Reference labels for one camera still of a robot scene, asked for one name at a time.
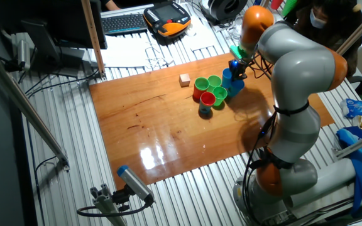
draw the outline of wooden tabletop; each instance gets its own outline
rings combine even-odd
[[[219,55],[90,86],[117,187],[117,169],[128,165],[146,184],[251,150],[260,127],[273,113],[270,81],[247,70],[246,87],[212,117],[201,118],[192,99],[197,77],[218,75],[230,54]],[[188,73],[189,87],[178,76]],[[309,102],[321,126],[334,121],[317,94]]]

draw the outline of green cup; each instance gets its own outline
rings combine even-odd
[[[221,105],[223,100],[227,97],[227,90],[223,87],[216,87],[213,89],[213,94],[216,97],[216,101],[213,106],[217,107]]]
[[[217,75],[211,75],[207,80],[209,81],[208,92],[213,93],[214,88],[221,86],[221,78]]]

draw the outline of metal frame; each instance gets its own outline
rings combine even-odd
[[[19,85],[11,78],[8,72],[5,71],[4,65],[0,62],[0,84],[4,90],[12,98],[13,102],[20,111],[30,121],[31,125],[37,130],[39,135],[47,143],[50,149],[57,155],[57,158],[64,166],[64,170],[69,170],[69,161],[67,153],[63,152],[57,140],[53,137],[50,130],[44,124],[37,111],[33,108],[26,95],[22,92]]]

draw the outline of orange controller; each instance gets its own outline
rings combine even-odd
[[[177,3],[172,2],[145,9],[143,17],[154,33],[169,38],[181,35],[191,23],[188,12]]]

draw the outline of metal pole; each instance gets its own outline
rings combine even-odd
[[[343,55],[362,35],[362,24],[351,34],[351,36],[339,47],[337,54]]]
[[[344,148],[341,151],[338,151],[336,154],[337,159],[342,159],[345,156],[349,155],[350,153],[353,153],[355,151],[357,151],[358,149],[362,148],[362,139],[359,140],[358,142]]]
[[[69,170],[68,157],[62,151],[57,140],[53,137],[47,126],[44,124],[37,111],[31,105],[29,99],[19,88],[18,84],[9,76],[5,71],[4,66],[0,62],[0,84],[8,93],[9,97],[13,100],[19,110],[26,116],[31,125],[36,129],[41,138],[46,142],[48,147],[57,155],[58,159],[64,165],[65,170]]]

